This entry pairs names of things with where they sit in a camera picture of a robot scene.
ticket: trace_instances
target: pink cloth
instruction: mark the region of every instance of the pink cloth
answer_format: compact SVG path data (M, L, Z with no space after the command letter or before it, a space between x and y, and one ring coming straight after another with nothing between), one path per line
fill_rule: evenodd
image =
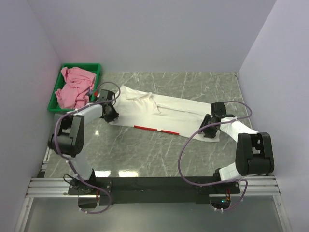
M93 72L73 67L61 69L66 84L55 94L61 109L79 109L89 102L87 93L93 90L96 75Z

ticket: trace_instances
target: red stripe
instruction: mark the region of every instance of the red stripe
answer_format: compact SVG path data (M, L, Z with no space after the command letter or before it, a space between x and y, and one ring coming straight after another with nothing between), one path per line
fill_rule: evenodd
M161 132L168 133L168 134L176 134L176 135L179 135L179 133L172 132L172 131L168 131L168 130L161 130Z
M136 126L136 125L134 125L134 128L143 129L143 130L148 130L148 131L158 131L158 130L155 129L155 128L140 127L140 126Z

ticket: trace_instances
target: gray floor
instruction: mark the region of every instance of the gray floor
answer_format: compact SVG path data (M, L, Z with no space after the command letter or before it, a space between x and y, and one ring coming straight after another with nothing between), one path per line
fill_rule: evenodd
M104 74L102 80L200 102L243 101L233 72L112 72ZM116 90L110 84L104 88ZM229 103L227 111L247 115L245 107L236 103ZM244 123L250 126L249 120ZM185 141L177 135L111 126L103 119L85 128L87 160L98 176L177 176L177 159ZM235 151L236 143L224 133L218 143L191 141L182 159L183 173L212 175L215 169L234 161ZM68 165L53 153L45 177L66 173L71 173Z
M120 204L98 215L77 199L35 199L26 232L282 232L272 197L247 197L231 211L194 203Z

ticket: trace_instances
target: pink towel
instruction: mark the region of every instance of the pink towel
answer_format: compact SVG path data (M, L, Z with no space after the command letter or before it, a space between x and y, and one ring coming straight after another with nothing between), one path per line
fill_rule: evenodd
M61 109L79 109L89 102L87 93L93 90L96 75L93 72L73 67L61 69L66 84L55 94Z

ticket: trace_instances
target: marble table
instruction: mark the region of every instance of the marble table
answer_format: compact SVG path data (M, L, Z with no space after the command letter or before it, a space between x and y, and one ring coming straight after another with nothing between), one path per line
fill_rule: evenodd
M233 72L108 72L102 81L113 81L132 89L213 103L243 101ZM107 84L105 89L116 90ZM229 114L247 115L244 106L227 104ZM244 124L251 127L250 121ZM178 176L177 159L186 138L161 132L111 126L96 119L85 128L85 150L97 176ZM220 142L193 140L182 158L186 176L212 175L235 160L236 143L224 133ZM52 152L45 177L71 174L69 166Z

